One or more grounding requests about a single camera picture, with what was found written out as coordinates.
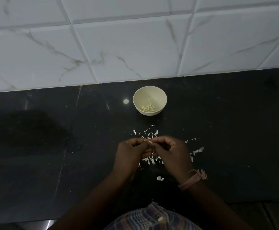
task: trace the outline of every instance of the person's left arm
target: person's left arm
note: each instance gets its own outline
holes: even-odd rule
[[[111,173],[84,199],[75,205],[50,230],[85,229],[92,225],[108,203],[117,195],[123,185],[133,176],[143,153],[151,148],[143,138],[121,142],[116,152]]]

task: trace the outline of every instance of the hand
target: hand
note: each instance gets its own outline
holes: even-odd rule
[[[142,155],[151,155],[152,146],[143,138],[132,138],[119,143],[113,173],[124,181],[130,178],[139,166]]]
[[[159,136],[152,138],[151,141],[155,151],[162,158],[165,168],[180,184],[190,178],[190,176],[188,177],[188,172],[193,169],[193,163],[190,153],[182,140],[171,136]],[[165,144],[169,150],[165,150],[158,143]]]

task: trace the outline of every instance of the backsplash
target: backsplash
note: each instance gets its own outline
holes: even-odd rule
[[[0,91],[279,67],[279,0],[0,0]]]

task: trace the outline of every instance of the person's right hand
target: person's right hand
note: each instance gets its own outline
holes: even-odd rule
[[[190,174],[188,177],[188,172],[193,169],[185,143],[171,136],[159,136],[152,138],[151,141],[153,142],[151,146],[162,158],[165,168],[180,184],[183,184],[191,176]],[[169,150],[165,150],[159,143],[165,144]]]

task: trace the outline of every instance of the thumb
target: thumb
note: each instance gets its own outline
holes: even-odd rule
[[[169,153],[167,150],[165,150],[165,149],[164,149],[161,145],[159,145],[158,143],[152,143],[151,146],[155,148],[155,151],[157,152],[157,154],[158,154],[160,157],[162,157],[162,158],[166,157],[166,156],[168,155],[168,153]]]
[[[149,148],[151,148],[151,144],[149,142],[142,142],[140,145],[133,147],[133,150],[139,154],[142,154]]]

